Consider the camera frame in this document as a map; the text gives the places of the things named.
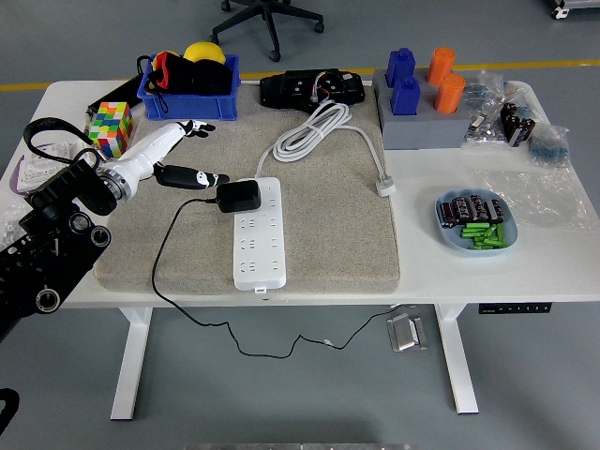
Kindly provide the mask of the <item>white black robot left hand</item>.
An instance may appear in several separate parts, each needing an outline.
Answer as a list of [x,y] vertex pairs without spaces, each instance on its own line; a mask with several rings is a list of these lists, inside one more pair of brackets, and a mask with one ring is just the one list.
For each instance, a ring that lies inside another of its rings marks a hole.
[[170,123],[142,138],[119,159],[105,163],[98,173],[114,182],[127,197],[137,192],[141,180],[151,176],[171,188],[205,189],[229,183],[226,174],[162,163],[185,137],[206,138],[214,130],[213,125],[199,120]]

